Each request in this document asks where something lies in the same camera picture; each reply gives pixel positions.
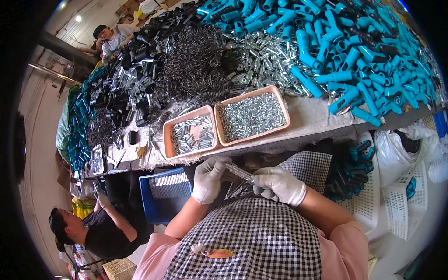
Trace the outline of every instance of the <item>white work glove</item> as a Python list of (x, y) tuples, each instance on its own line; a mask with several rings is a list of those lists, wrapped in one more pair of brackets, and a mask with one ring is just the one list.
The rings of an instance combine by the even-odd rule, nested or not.
[(256, 185), (272, 189), (280, 202), (293, 208), (299, 206), (305, 198), (305, 183), (280, 167), (265, 167), (257, 170), (254, 175)]
[(232, 163), (231, 158), (215, 156), (207, 159), (194, 171), (194, 186), (191, 196), (199, 203), (211, 204), (221, 190), (221, 176), (226, 170), (225, 163)]
[(94, 194), (101, 208), (104, 209), (106, 205), (111, 205), (111, 201), (108, 196), (100, 188), (96, 188)]

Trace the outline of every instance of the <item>blue plastic crate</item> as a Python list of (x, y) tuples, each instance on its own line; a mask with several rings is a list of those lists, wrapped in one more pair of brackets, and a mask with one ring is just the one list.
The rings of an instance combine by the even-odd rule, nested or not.
[(168, 224), (193, 192), (182, 167), (141, 176), (139, 181), (143, 209), (149, 224)]

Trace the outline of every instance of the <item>yellow bag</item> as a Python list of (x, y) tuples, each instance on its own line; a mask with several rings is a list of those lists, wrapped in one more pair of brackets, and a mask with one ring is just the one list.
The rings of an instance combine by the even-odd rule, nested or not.
[(95, 208), (96, 201), (93, 199), (79, 200), (72, 198), (73, 215), (84, 219)]

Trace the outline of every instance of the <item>worker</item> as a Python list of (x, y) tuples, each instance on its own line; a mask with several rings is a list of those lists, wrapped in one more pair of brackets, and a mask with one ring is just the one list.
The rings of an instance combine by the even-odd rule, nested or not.
[(93, 37), (103, 42), (103, 63), (112, 59), (132, 39), (134, 32), (139, 30), (138, 27), (130, 24), (117, 24), (113, 28), (105, 25), (99, 25), (93, 31)]
[(125, 258), (148, 242), (153, 226), (143, 211), (139, 176), (129, 172), (105, 176), (106, 196), (99, 191), (94, 211), (84, 220), (62, 208), (53, 208), (48, 219), (56, 246), (79, 244), (106, 260)]
[(88, 47), (76, 47), (78, 50), (93, 55), (94, 58), (101, 60), (103, 58), (103, 49), (101, 39), (96, 39), (91, 48)]
[(206, 160), (165, 233), (151, 235), (133, 279), (366, 280), (361, 226), (316, 191), (324, 190), (331, 158), (304, 151), (254, 173), (255, 184), (271, 189), (278, 202), (238, 185), (212, 210), (232, 160)]

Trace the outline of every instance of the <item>metal rod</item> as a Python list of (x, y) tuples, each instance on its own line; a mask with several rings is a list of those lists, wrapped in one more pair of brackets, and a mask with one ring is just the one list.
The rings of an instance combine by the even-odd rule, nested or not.
[(39, 70), (40, 72), (46, 73), (46, 74), (51, 75), (51, 76), (53, 76), (55, 78), (59, 78), (61, 80), (67, 81), (67, 82), (69, 82), (69, 83), (71, 83), (73, 85), (82, 86), (82, 83), (80, 83), (78, 81), (75, 81), (72, 78), (64, 76), (61, 73), (58, 73), (58, 72), (56, 72), (54, 70), (51, 70), (51, 69), (49, 69), (49, 68), (47, 68), (45, 66), (40, 65), (40, 64), (37, 64), (37, 63), (34, 63), (34, 62), (30, 61), (28, 63), (28, 65), (33, 67), (33, 68), (35, 68), (35, 69), (37, 69), (37, 70)]

